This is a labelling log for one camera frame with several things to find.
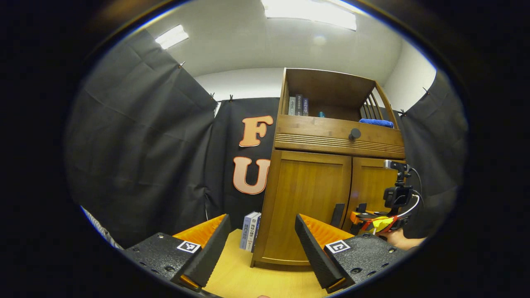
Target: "wooden cabinet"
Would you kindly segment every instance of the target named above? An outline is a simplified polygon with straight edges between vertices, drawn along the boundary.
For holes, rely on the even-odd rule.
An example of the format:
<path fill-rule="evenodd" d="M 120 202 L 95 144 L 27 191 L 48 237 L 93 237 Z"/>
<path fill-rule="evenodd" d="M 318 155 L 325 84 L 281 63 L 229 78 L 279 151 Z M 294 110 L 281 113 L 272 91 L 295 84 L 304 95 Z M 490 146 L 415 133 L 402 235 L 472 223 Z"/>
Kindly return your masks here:
<path fill-rule="evenodd" d="M 309 116 L 288 114 L 289 97 L 302 94 Z M 330 223 L 335 205 L 344 203 L 339 227 L 348 231 L 349 214 L 360 203 L 384 208 L 383 192 L 396 172 L 384 160 L 404 160 L 405 150 L 394 114 L 394 128 L 360 123 L 383 119 L 374 94 L 392 111 L 379 84 L 368 78 L 315 69 L 285 68 L 276 121 L 274 150 L 251 266 L 257 262 L 309 265 L 294 230 L 296 214 Z M 316 117 L 319 112 L 326 118 Z M 349 138 L 352 129 L 361 134 Z"/>
<path fill-rule="evenodd" d="M 349 156 L 272 151 L 254 255 L 273 264 L 309 265 L 294 230 L 296 214 L 331 222 L 335 205 L 348 202 L 350 182 Z"/>

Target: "white ceiling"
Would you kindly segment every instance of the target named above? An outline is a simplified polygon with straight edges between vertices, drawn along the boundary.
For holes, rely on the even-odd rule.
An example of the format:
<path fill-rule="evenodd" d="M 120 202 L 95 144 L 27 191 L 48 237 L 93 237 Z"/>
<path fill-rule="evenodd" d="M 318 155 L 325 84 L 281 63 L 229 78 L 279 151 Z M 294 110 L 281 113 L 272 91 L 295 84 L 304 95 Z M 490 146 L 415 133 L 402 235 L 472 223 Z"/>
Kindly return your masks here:
<path fill-rule="evenodd" d="M 194 0 L 147 27 L 154 37 L 181 24 L 189 39 L 167 51 L 193 76 L 244 68 L 299 67 L 359 75 L 385 84 L 402 38 L 356 14 L 357 31 L 329 24 L 267 19 L 260 0 Z"/>

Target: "book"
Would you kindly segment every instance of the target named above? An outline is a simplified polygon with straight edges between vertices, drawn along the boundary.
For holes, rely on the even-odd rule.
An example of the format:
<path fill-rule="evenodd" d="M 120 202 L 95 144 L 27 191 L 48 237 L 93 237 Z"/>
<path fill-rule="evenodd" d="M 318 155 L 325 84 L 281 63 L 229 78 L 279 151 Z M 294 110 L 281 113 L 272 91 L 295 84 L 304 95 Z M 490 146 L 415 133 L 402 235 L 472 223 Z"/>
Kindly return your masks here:
<path fill-rule="evenodd" d="M 243 221 L 243 228 L 241 232 L 241 242 L 239 243 L 239 248 L 246 249 L 246 241 L 249 237 L 249 229 L 250 229 L 250 219 L 253 218 L 257 212 L 252 212 L 247 214 L 245 216 L 245 220 Z"/>
<path fill-rule="evenodd" d="M 258 216 L 260 215 L 261 213 L 257 213 L 250 219 L 249 236 L 246 240 L 246 251 L 252 250 L 252 245 L 254 244 L 254 235 L 256 233 L 256 224 L 258 223 Z"/>
<path fill-rule="evenodd" d="M 291 96 L 289 97 L 289 115 L 295 114 L 295 97 Z"/>
<path fill-rule="evenodd" d="M 297 94 L 295 97 L 296 97 L 295 115 L 301 116 L 302 115 L 302 95 Z"/>
<path fill-rule="evenodd" d="M 307 98 L 304 98 L 302 104 L 302 116 L 309 116 L 309 99 Z"/>
<path fill-rule="evenodd" d="M 260 230 L 260 222 L 261 222 L 261 213 L 258 216 L 258 222 L 256 223 L 256 232 L 254 233 L 254 243 L 252 244 L 252 249 L 250 252 L 254 252 L 254 247 L 256 247 L 256 239 L 258 238 L 258 232 Z"/>

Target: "cabinet drawer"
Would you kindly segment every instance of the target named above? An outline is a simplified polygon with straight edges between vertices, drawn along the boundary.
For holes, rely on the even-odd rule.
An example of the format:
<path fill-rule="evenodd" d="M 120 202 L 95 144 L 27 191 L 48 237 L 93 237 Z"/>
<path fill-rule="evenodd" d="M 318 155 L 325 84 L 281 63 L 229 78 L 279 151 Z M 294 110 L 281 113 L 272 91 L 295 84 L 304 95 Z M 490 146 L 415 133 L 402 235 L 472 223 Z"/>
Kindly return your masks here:
<path fill-rule="evenodd" d="M 401 131 L 356 121 L 278 115 L 275 148 L 404 159 Z M 353 128 L 361 136 L 349 139 Z"/>

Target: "white wall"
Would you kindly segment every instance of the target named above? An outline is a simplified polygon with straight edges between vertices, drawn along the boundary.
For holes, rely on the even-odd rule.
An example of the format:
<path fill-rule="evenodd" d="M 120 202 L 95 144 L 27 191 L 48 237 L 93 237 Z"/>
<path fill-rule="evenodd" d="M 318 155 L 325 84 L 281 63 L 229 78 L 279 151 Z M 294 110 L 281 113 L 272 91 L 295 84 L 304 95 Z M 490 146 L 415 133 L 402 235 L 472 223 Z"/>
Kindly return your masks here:
<path fill-rule="evenodd" d="M 240 98 L 280 97 L 283 68 L 248 68 L 197 76 L 194 79 L 216 101 Z"/>
<path fill-rule="evenodd" d="M 248 68 L 235 71 L 212 73 L 194 79 L 216 101 L 241 98 L 280 97 L 283 68 Z M 436 69 L 423 54 L 410 43 L 403 41 L 396 67 L 382 86 L 394 110 L 407 111 L 425 94 L 434 81 Z M 381 97 L 374 90 L 380 107 Z"/>
<path fill-rule="evenodd" d="M 425 94 L 436 76 L 436 69 L 422 53 L 405 40 L 401 55 L 384 86 L 392 109 L 407 111 Z"/>

